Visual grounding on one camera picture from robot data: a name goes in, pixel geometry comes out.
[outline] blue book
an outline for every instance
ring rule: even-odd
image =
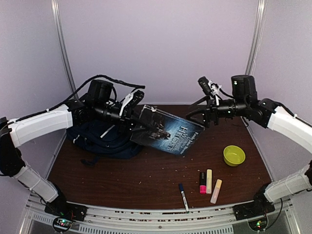
[[[197,123],[148,105],[143,107],[139,119],[152,128],[133,133],[131,141],[174,155],[184,155],[205,130]]]

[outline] pink highlighter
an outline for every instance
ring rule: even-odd
[[[199,193],[206,194],[206,175],[205,172],[199,174]]]

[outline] yellow highlighter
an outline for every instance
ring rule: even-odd
[[[222,180],[218,179],[216,181],[216,184],[215,184],[215,187],[214,187],[214,193],[213,193],[213,195],[211,197],[211,200],[210,200],[210,202],[213,203],[213,204],[215,204],[216,200],[218,199],[220,188],[221,188],[221,184],[222,184]]]
[[[213,179],[213,171],[211,169],[208,169],[206,179],[206,194],[211,194],[212,192],[212,179]]]

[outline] white wall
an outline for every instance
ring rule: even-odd
[[[0,0],[0,117],[44,110],[70,94],[50,0]],[[23,158],[42,176],[64,131],[26,143]],[[0,233],[17,233],[28,191],[0,177]]]
[[[259,99],[280,101],[312,122],[312,0],[269,0],[254,77]],[[286,137],[251,124],[275,179],[307,165],[311,154]],[[312,233],[312,194],[292,197],[304,234]]]
[[[106,74],[147,86],[145,103],[192,103],[207,76],[231,91],[246,69],[256,0],[62,0],[65,44],[78,87]],[[118,87],[119,99],[131,89]]]

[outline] blue marker cap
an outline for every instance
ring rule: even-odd
[[[179,189],[181,192],[184,191],[182,183],[179,184]]]

